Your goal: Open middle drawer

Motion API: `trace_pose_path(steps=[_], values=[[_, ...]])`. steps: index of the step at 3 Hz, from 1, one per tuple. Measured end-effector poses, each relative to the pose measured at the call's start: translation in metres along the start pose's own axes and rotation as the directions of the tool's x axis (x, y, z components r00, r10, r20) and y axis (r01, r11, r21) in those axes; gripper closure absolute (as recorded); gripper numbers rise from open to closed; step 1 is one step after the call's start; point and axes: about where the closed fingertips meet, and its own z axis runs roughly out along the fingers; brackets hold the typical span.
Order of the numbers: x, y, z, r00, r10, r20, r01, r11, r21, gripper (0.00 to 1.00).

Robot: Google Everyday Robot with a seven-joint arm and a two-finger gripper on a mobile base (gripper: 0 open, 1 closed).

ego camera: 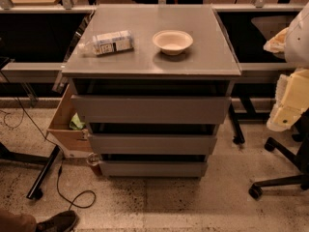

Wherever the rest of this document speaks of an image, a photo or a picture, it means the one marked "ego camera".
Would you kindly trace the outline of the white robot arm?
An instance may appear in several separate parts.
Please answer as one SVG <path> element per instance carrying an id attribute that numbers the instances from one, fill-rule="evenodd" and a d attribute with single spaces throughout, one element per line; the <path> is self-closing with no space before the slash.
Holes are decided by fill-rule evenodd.
<path id="1" fill-rule="evenodd" d="M 265 43 L 264 50 L 283 53 L 295 67 L 292 74 L 279 76 L 275 105 L 267 120 L 271 131 L 289 130 L 309 108 L 309 3 L 287 28 Z"/>

